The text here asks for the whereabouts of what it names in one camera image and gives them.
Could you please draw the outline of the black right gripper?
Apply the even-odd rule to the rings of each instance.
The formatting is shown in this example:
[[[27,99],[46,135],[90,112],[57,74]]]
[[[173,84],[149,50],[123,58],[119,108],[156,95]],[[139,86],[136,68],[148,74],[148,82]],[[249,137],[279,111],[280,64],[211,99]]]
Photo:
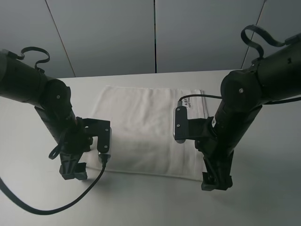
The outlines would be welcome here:
[[[227,190],[233,186],[230,175],[232,152],[235,145],[233,133],[226,132],[217,136],[208,131],[194,133],[195,147],[203,154],[206,172],[202,173],[203,191]]]

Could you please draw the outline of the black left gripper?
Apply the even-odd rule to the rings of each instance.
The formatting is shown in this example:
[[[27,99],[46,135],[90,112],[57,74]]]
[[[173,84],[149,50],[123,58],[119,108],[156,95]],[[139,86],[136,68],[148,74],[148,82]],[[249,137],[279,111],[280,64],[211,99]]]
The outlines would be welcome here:
[[[64,180],[87,180],[87,163],[79,160],[84,152],[90,151],[93,142],[88,128],[86,122],[56,124],[56,156],[60,158],[59,173]]]

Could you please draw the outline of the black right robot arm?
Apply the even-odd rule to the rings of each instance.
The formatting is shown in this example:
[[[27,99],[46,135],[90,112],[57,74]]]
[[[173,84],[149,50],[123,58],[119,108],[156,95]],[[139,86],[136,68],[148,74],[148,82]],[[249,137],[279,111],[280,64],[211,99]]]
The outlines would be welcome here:
[[[259,56],[244,70],[231,71],[221,83],[222,100],[216,114],[193,123],[195,147],[203,154],[204,191],[227,190],[234,149],[263,105],[300,100],[301,36],[275,40],[266,30],[249,25],[242,41]]]

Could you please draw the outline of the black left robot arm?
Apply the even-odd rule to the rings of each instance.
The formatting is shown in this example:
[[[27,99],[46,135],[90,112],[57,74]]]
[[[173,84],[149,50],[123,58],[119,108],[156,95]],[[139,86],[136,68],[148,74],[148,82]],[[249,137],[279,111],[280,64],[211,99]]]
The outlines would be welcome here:
[[[60,158],[60,174],[65,180],[86,180],[86,164],[80,162],[90,150],[92,138],[87,135],[84,120],[75,116],[71,89],[59,79],[47,77],[38,67],[21,62],[21,56],[8,50],[0,52],[0,95],[34,106],[56,141],[49,158]]]

